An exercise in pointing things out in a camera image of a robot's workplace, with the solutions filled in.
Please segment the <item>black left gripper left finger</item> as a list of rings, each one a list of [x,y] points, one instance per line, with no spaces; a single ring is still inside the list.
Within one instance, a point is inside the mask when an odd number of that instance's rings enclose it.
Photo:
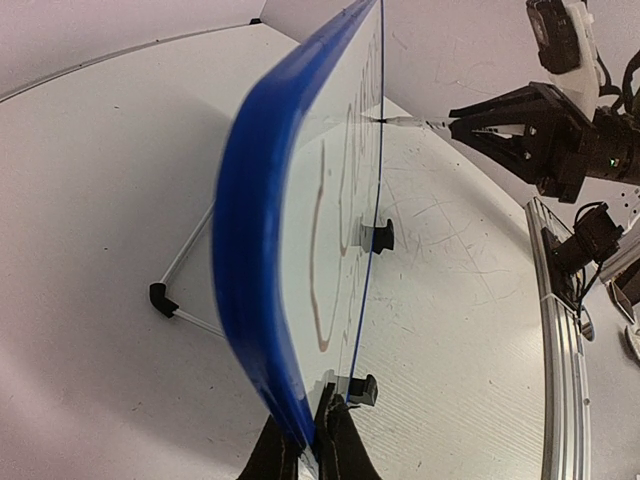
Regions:
[[[299,445],[269,416],[238,480],[297,480]]]

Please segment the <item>small blue-framed whiteboard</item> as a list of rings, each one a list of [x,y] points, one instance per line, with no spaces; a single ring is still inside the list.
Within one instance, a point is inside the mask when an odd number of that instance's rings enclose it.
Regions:
[[[378,217],[384,7],[356,1],[249,91],[219,169],[212,278],[226,339],[283,433],[313,453],[354,373]]]

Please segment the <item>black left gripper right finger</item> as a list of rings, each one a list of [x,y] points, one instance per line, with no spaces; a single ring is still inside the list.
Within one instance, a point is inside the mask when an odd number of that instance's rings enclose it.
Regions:
[[[323,480],[380,480],[357,431],[344,398],[327,383],[315,416],[313,443],[319,478]]]

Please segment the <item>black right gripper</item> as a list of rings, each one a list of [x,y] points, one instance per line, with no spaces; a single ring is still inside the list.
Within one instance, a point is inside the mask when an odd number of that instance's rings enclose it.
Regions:
[[[551,83],[524,87],[449,112],[451,136],[538,192],[574,203],[597,134],[588,117]]]

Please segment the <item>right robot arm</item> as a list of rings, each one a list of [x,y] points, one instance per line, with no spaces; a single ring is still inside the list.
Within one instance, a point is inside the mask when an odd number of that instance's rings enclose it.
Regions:
[[[576,202],[588,177],[639,182],[639,93],[632,87],[639,58],[628,62],[618,99],[588,118],[549,83],[528,85],[460,109],[449,116],[453,139],[489,157],[546,197]],[[592,284],[574,276],[595,262],[602,266],[623,235],[604,202],[581,207],[574,232],[564,242],[545,233],[551,289],[579,309]]]

